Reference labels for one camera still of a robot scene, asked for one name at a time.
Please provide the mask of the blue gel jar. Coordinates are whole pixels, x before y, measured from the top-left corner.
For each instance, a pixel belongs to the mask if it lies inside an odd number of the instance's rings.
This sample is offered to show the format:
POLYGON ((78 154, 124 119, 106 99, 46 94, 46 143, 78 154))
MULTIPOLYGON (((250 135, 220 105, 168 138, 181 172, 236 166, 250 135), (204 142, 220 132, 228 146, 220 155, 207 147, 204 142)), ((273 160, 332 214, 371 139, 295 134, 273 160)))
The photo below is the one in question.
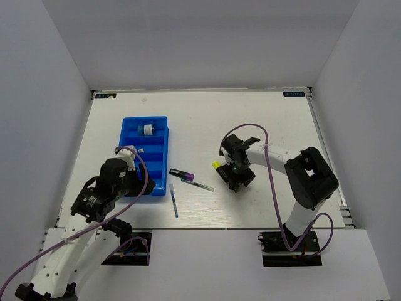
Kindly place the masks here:
POLYGON ((153 124, 139 124, 137 132, 138 136, 153 136, 156 133, 156 129, 153 124))

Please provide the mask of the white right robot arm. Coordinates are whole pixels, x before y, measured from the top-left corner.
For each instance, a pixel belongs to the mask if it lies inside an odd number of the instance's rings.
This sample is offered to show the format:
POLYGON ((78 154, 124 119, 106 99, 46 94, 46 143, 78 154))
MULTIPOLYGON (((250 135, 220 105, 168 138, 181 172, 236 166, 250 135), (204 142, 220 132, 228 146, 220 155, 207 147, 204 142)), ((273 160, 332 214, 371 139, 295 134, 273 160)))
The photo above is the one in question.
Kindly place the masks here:
POLYGON ((243 141, 231 134, 223 138, 219 154, 226 163, 215 170, 235 193, 255 179, 251 165, 266 167, 269 176, 271 171, 278 171, 288 178, 295 204, 289 218, 280 222, 283 242, 290 250, 304 245, 318 211, 339 187, 338 179, 320 151, 315 147, 287 150, 262 143, 255 137, 243 141))

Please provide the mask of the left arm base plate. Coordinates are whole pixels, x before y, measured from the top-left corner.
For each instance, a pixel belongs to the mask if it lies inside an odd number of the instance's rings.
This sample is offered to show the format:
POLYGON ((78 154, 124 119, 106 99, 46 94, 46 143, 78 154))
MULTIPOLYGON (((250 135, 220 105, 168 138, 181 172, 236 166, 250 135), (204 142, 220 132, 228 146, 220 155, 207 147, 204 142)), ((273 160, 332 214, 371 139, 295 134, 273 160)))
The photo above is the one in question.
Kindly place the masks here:
POLYGON ((120 244, 123 246, 108 256, 102 265, 149 266, 151 242, 151 231, 132 231, 126 238, 120 239, 120 244))

